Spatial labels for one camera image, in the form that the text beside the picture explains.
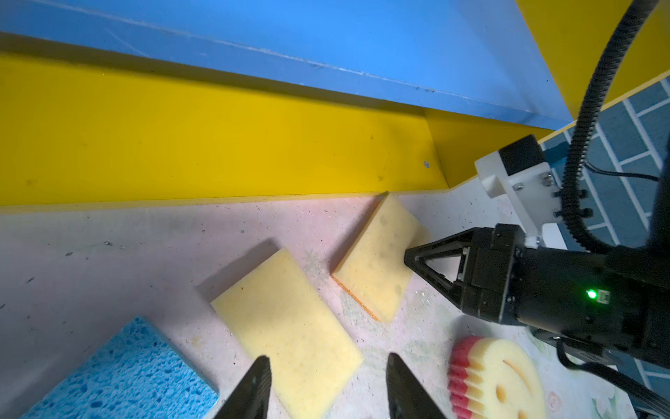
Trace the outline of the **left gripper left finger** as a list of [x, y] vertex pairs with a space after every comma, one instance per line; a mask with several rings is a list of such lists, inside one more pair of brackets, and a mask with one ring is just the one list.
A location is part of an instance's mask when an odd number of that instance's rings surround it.
[[215, 419], [265, 419], [268, 416], [272, 373], [270, 358], [261, 355], [214, 415]]

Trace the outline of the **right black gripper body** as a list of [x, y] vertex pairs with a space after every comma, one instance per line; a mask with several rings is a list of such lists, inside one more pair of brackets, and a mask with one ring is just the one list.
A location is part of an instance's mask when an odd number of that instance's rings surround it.
[[668, 367], [668, 249], [532, 249], [517, 225], [466, 230], [462, 247], [462, 312]]

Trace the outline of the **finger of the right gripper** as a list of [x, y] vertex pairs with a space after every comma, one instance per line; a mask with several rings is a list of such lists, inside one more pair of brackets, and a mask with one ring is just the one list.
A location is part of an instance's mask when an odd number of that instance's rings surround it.
[[463, 250], [471, 246], [473, 236], [474, 230], [470, 229], [428, 244], [415, 246], [406, 250], [404, 263], [412, 271], [419, 272], [429, 261], [460, 258], [463, 256]]
[[457, 280], [459, 261], [410, 261], [408, 268], [462, 311], [463, 285]]

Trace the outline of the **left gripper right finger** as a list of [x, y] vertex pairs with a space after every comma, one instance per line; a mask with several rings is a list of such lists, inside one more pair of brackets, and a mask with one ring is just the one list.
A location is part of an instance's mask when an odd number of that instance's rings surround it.
[[399, 354], [387, 358], [386, 384], [391, 419], [446, 418]]

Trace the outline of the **pale yellow orange-backed sponge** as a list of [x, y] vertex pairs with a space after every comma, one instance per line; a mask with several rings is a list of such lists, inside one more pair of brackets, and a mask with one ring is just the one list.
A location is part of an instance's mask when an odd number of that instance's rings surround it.
[[406, 250], [427, 242], [419, 220], [398, 197], [385, 195], [332, 277], [376, 321], [391, 323], [413, 275]]

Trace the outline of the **blue sponge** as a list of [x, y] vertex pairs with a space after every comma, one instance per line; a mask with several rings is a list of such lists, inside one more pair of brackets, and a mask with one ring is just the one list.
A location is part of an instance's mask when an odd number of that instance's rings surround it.
[[216, 390], [149, 321], [136, 318], [24, 418], [203, 418]]

